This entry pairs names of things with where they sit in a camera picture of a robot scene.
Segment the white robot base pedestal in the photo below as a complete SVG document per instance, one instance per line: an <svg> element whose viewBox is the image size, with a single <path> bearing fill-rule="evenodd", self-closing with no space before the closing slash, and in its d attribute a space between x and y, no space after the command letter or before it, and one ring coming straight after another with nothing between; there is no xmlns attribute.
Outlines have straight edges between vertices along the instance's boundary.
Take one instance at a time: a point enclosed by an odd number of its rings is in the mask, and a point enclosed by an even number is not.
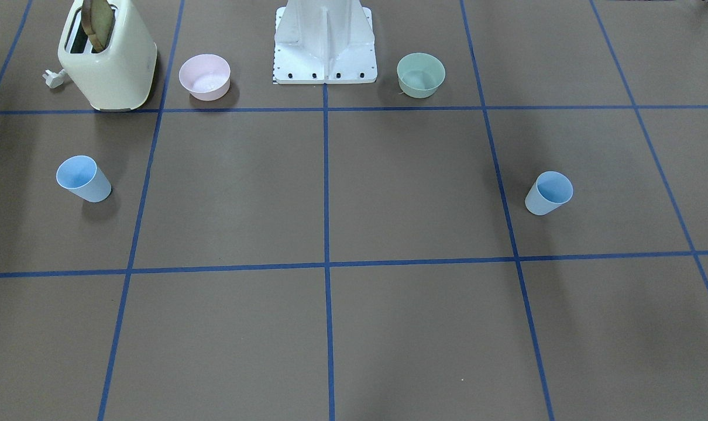
<svg viewBox="0 0 708 421"><path fill-rule="evenodd" d="M274 13L272 81L369 84L378 78L373 14L359 1L289 1Z"/></svg>

